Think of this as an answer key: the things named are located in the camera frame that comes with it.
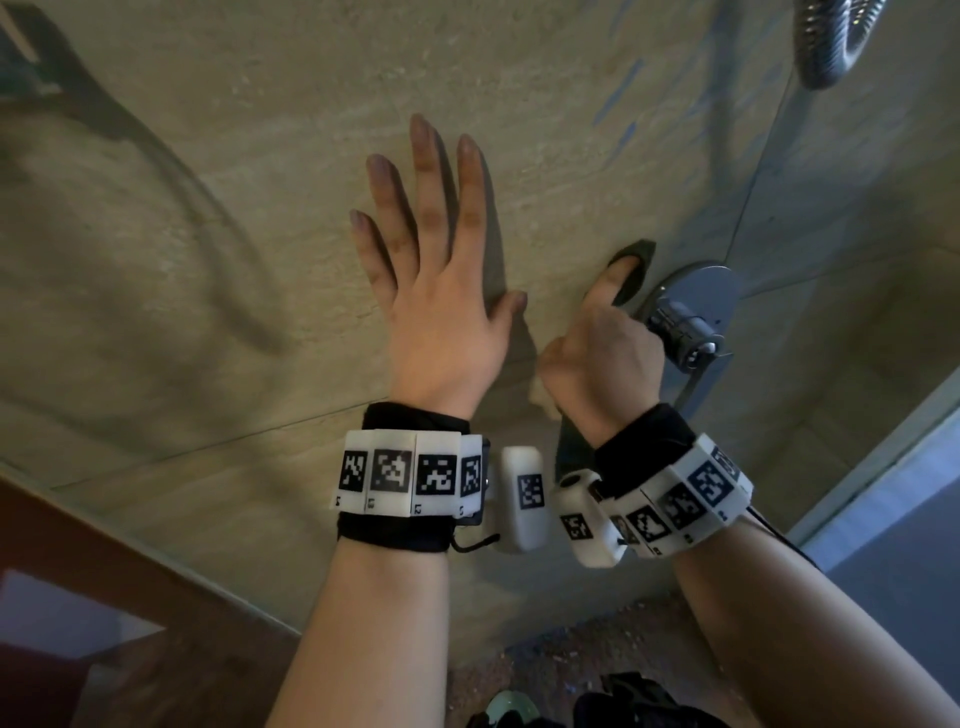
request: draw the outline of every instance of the green object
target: green object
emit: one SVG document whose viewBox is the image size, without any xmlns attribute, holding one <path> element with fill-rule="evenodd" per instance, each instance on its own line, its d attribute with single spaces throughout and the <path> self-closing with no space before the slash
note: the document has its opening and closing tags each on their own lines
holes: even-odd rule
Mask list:
<svg viewBox="0 0 960 728">
<path fill-rule="evenodd" d="M 510 711 L 517 711 L 524 723 L 540 717 L 540 711 L 534 701 L 525 692 L 498 692 L 487 706 L 487 717 L 494 725 Z"/>
</svg>

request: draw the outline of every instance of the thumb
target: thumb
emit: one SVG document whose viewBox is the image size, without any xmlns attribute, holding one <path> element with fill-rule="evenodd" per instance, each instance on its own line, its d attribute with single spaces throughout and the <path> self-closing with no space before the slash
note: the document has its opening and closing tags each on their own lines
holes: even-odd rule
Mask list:
<svg viewBox="0 0 960 728">
<path fill-rule="evenodd" d="M 510 336 L 510 327 L 514 316 L 523 313 L 527 307 L 527 294 L 523 291 L 508 291 L 503 298 L 496 302 L 491 313 L 490 321 L 493 328 L 501 336 Z"/>
</svg>

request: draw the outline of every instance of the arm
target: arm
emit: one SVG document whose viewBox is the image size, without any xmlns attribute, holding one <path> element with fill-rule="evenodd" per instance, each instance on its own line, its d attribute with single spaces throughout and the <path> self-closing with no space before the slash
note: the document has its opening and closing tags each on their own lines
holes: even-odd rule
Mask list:
<svg viewBox="0 0 960 728">
<path fill-rule="evenodd" d="M 753 519 L 673 565 L 721 665 L 769 725 L 960 725 L 916 660 Z"/>
<path fill-rule="evenodd" d="M 465 432 L 499 374 L 526 297 L 506 294 L 489 316 L 484 306 L 487 199 L 476 144 L 462 136 L 457 146 L 460 216 L 451 245 L 437 133 L 416 115 L 410 141 L 417 224 L 408 223 L 414 213 L 396 168 L 379 155 L 367 160 L 379 225 L 350 214 L 360 263 L 390 330 L 394 404 L 372 405 L 364 427 Z M 338 530 L 268 725 L 442 726 L 453 519 L 344 513 Z"/>
<path fill-rule="evenodd" d="M 268 726 L 443 725 L 446 554 L 341 539 Z"/>
<path fill-rule="evenodd" d="M 611 306 L 634 267 L 622 258 L 608 268 L 567 335 L 540 356 L 544 385 L 598 465 L 602 446 L 659 400 L 660 339 Z M 681 447 L 654 472 L 685 451 L 674 433 L 656 440 L 637 449 L 663 457 Z M 960 708 L 890 635 L 753 519 L 673 563 L 717 658 L 768 724 L 960 725 Z"/>
</svg>

